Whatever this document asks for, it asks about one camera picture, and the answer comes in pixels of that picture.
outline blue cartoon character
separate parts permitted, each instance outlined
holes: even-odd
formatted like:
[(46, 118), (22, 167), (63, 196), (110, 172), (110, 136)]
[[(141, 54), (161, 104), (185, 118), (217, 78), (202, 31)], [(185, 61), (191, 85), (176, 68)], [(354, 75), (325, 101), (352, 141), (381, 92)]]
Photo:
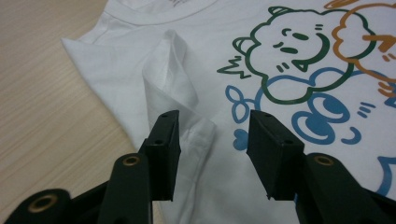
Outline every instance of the blue cartoon character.
[[(340, 59), (332, 50), (332, 31), (346, 14), (344, 10), (319, 13), (270, 7), (269, 12), (272, 17), (256, 26), (250, 36), (233, 41), (241, 55), (230, 60), (231, 65), (220, 68), (219, 73), (261, 77), (265, 96), (281, 105), (306, 102), (313, 93), (335, 89), (351, 76), (354, 64)], [(363, 16), (351, 17), (363, 24), (352, 35), (374, 34)], [(375, 43), (369, 42), (363, 54), (352, 57), (364, 57), (374, 47)], [(248, 71), (241, 71), (238, 61), (243, 61)]]

